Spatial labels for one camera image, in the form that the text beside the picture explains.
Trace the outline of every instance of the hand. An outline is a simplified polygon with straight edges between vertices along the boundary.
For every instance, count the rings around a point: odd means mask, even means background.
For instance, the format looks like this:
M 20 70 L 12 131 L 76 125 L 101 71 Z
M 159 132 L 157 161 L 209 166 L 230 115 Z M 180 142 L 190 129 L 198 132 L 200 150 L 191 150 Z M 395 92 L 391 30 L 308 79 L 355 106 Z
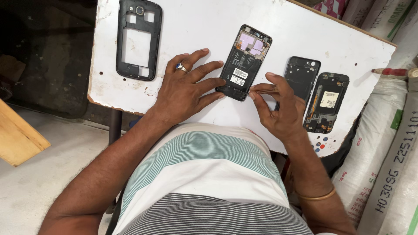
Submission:
M 198 82 L 208 73 L 221 68 L 224 62 L 212 61 L 190 71 L 194 63 L 208 53 L 209 49 L 205 48 L 197 50 L 191 55 L 188 53 L 177 55 L 167 63 L 166 74 L 158 92 L 157 101 L 148 110 L 147 115 L 152 115 L 153 119 L 171 127 L 185 121 L 215 100 L 225 96 L 222 92 L 213 92 L 202 96 L 215 87 L 225 85 L 225 80 L 216 77 Z M 176 64 L 179 62 L 190 71 L 188 74 L 176 69 Z
M 285 145 L 300 139 L 302 135 L 306 135 L 306 130 L 302 126 L 305 101 L 294 95 L 293 89 L 282 76 L 266 73 L 265 77 L 273 84 L 260 83 L 250 87 L 249 92 L 257 108 L 261 124 Z M 279 93 L 268 94 L 280 102 L 278 111 L 270 111 L 263 97 L 255 92 L 274 87 Z

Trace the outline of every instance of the striped shirt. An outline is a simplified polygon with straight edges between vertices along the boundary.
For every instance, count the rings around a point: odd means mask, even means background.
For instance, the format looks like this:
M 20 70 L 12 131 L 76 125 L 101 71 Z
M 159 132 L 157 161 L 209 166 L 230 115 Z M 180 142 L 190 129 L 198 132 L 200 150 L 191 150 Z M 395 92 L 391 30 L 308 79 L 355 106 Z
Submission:
M 135 169 L 114 235 L 312 234 L 264 141 L 245 128 L 172 128 Z

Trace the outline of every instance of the fingernail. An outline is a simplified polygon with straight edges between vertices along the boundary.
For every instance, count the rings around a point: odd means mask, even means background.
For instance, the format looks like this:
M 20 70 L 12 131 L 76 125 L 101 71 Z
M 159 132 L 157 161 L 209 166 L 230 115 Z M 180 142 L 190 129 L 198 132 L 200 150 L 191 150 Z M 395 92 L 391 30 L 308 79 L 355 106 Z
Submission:
M 252 92 L 248 93 L 252 100 L 255 100 L 254 94 Z

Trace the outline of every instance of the person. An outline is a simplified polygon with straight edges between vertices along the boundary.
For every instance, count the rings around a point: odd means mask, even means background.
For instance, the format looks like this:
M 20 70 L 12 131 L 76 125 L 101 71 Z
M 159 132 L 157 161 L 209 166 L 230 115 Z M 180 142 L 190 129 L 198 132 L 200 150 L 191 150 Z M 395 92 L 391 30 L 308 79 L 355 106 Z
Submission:
M 103 213 L 128 179 L 113 234 L 355 234 L 302 127 L 305 103 L 283 77 L 266 73 L 272 84 L 251 87 L 249 96 L 261 124 L 286 148 L 306 222 L 291 209 L 268 147 L 255 133 L 177 125 L 224 97 L 203 94 L 225 80 L 200 82 L 222 61 L 192 70 L 208 53 L 197 50 L 168 62 L 153 107 L 68 184 L 47 212 L 40 235 L 97 234 Z M 280 102 L 279 111 L 270 111 L 255 92 L 274 86 L 279 92 L 270 95 Z

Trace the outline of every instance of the gray striped fabric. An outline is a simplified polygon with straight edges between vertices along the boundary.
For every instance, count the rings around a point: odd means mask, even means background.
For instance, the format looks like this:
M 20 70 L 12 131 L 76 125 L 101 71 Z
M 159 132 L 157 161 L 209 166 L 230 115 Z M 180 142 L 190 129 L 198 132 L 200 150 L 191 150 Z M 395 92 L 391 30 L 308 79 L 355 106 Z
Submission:
M 312 235 L 312 232 L 300 216 L 286 207 L 170 193 L 119 233 L 157 234 Z
M 277 167 L 255 144 L 246 140 L 205 131 L 192 131 L 174 137 L 141 163 L 133 172 L 122 198 L 119 219 L 135 193 L 150 184 L 165 166 L 193 159 L 226 159 L 274 180 L 286 190 Z

